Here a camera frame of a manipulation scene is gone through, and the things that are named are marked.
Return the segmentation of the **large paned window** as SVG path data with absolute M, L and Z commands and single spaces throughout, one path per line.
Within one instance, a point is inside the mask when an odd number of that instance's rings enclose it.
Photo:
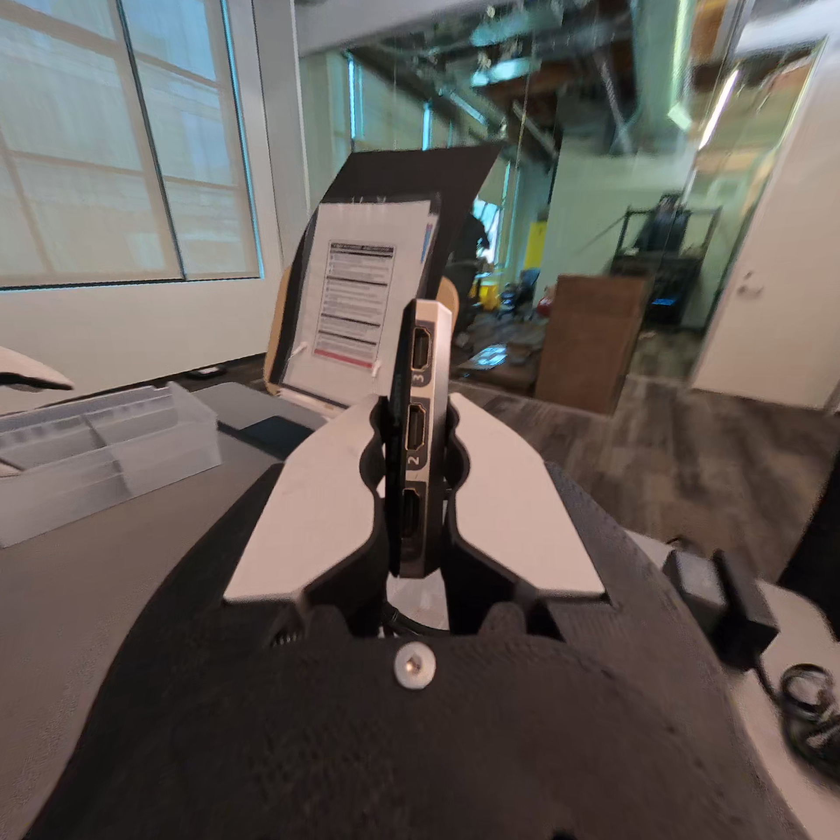
M 4 291 L 263 274 L 227 2 L 1 2 Z

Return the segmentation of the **black cabinet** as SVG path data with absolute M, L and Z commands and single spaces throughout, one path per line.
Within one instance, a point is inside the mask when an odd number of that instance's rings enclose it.
M 839 457 L 777 584 L 817 606 L 839 639 Z

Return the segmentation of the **clear plastic organizer box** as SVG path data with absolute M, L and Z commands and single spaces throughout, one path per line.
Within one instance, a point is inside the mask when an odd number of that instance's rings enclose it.
M 222 464 L 217 415 L 171 382 L 3 416 L 1 544 Z

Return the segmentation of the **grey hdmi switch box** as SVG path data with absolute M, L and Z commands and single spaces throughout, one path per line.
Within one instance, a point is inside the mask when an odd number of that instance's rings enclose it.
M 447 481 L 452 314 L 430 299 L 406 306 L 386 407 L 385 522 L 390 572 L 423 579 L 439 566 Z

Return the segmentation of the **clear acrylic sign holder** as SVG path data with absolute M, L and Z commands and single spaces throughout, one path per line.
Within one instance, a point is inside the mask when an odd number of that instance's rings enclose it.
M 345 408 L 391 390 L 403 311 L 418 297 L 431 264 L 440 217 L 437 195 L 356 196 L 320 203 L 280 285 L 274 359 L 266 383 L 280 392 Z M 329 243 L 395 246 L 395 263 L 377 362 L 372 371 L 313 354 Z

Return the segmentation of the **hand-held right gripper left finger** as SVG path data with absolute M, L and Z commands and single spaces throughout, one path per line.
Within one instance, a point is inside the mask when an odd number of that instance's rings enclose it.
M 352 635 L 382 635 L 385 413 L 384 398 L 366 396 L 291 453 L 227 583 L 226 606 L 287 607 L 300 623 L 328 606 Z

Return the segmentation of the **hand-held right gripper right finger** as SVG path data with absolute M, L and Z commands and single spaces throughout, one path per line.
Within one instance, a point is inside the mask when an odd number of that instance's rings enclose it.
M 476 634 L 494 606 L 512 603 L 527 628 L 558 635 L 551 606 L 605 604 L 602 578 L 539 453 L 462 394 L 448 408 L 448 628 Z

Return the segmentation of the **white door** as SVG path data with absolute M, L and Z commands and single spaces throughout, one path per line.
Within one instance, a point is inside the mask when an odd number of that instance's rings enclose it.
M 695 389 L 838 412 L 839 63 L 817 61 L 700 354 Z

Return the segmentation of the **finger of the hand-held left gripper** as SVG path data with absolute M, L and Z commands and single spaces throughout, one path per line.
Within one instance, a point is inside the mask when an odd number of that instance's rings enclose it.
M 29 392 L 75 389 L 73 381 L 62 373 L 4 346 L 1 347 L 1 386 Z

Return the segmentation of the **printed instruction sheet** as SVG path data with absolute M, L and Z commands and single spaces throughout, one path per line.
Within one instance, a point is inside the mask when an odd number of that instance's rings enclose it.
M 396 247 L 353 240 L 329 243 L 313 354 L 372 371 L 389 301 Z

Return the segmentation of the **black power adapter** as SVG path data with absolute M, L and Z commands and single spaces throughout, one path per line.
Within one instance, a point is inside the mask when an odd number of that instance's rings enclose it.
M 741 672 L 754 669 L 780 627 L 748 566 L 721 550 L 704 558 L 672 549 L 663 573 L 719 660 Z

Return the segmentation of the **black equipment rack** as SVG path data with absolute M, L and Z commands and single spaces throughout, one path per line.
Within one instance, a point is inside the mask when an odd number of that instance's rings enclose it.
M 626 209 L 608 273 L 648 282 L 645 326 L 682 327 L 721 215 L 722 206 L 689 206 L 677 193 Z

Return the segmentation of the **black wood-edged divider panel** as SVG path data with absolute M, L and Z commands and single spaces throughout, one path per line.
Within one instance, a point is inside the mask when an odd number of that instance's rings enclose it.
M 449 149 L 352 153 L 334 177 L 321 202 L 342 196 L 395 197 L 403 194 L 425 195 L 428 193 L 437 195 L 440 201 L 437 236 L 426 279 L 418 297 L 415 298 L 436 300 L 440 281 L 445 276 L 448 257 L 455 246 L 465 215 L 469 212 L 473 199 L 477 197 L 480 187 L 496 162 L 500 149 L 498 143 L 483 143 Z M 289 267 L 280 285 L 288 278 Z M 284 293 L 280 292 L 280 286 L 277 300 L 278 297 L 284 297 Z M 266 390 L 272 396 L 284 397 L 331 418 L 347 407 L 338 408 L 310 400 L 300 394 L 280 392 L 276 387 L 266 383 L 266 367 L 274 359 L 273 346 L 277 342 L 277 300 L 264 366 Z

